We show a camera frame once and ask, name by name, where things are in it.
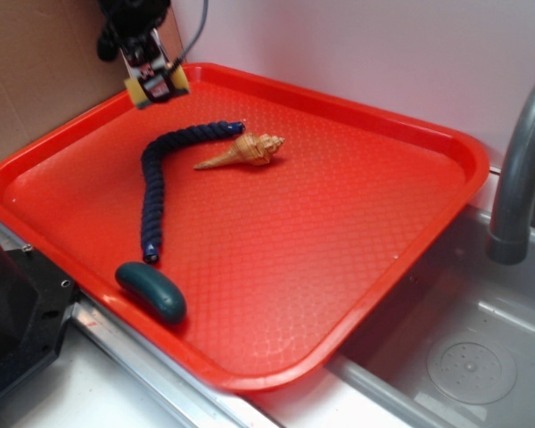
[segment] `gray faucet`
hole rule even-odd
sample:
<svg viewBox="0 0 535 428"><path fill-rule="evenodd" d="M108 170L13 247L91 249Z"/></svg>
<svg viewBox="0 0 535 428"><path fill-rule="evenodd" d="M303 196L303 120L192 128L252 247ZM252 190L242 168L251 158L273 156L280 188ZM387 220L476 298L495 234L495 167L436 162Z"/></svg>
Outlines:
<svg viewBox="0 0 535 428"><path fill-rule="evenodd" d="M490 259L504 265L525 259L534 213L535 86L517 120L501 170L486 246Z"/></svg>

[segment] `white wall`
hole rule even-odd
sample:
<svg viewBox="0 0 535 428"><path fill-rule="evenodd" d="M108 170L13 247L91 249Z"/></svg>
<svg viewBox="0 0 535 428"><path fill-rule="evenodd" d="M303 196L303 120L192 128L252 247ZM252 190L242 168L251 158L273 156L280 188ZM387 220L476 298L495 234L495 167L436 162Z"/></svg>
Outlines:
<svg viewBox="0 0 535 428"><path fill-rule="evenodd" d="M172 3L187 43L202 1ZM461 130L500 165L535 83L535 0L212 0L188 60Z"/></svg>

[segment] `plastic tray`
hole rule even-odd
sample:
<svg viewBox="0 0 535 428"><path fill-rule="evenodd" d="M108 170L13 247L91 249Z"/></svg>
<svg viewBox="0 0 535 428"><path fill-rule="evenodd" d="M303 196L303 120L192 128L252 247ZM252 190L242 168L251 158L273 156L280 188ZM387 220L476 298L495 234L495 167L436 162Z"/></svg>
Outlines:
<svg viewBox="0 0 535 428"><path fill-rule="evenodd" d="M332 355L482 185L487 156L420 120L216 65L185 71L188 96L138 111L117 95L2 162L0 220L204 381L274 388ZM171 328L114 280L141 259L140 156L222 119L286 142L264 167L193 170L231 141L164 161L157 268L188 305Z"/></svg>

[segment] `drain cover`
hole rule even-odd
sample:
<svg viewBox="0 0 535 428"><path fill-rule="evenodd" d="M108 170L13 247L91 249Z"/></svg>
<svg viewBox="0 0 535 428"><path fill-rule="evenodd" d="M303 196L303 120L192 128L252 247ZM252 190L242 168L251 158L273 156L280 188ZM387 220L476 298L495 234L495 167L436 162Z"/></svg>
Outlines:
<svg viewBox="0 0 535 428"><path fill-rule="evenodd" d="M479 333L445 336L428 354L428 374L436 387L467 404L488 404L514 387L515 362L508 350Z"/></svg>

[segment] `black cable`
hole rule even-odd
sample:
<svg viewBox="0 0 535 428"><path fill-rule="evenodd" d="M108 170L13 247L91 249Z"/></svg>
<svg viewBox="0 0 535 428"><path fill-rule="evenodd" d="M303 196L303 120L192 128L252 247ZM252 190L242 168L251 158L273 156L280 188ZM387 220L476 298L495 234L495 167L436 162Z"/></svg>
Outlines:
<svg viewBox="0 0 535 428"><path fill-rule="evenodd" d="M168 72L169 75L173 74L177 70L178 66L180 66L180 63L185 60L185 57L188 54L188 52L193 48L196 41L200 38L200 35L202 34L202 31L204 30L204 25L206 24L207 16L208 16L208 0L204 0L204 3L202 5L202 16L200 19L200 24L198 25L198 29L196 30L196 34L194 35L190 43L186 45L185 49L183 49L180 55L175 59L174 63L172 64L172 68Z"/></svg>

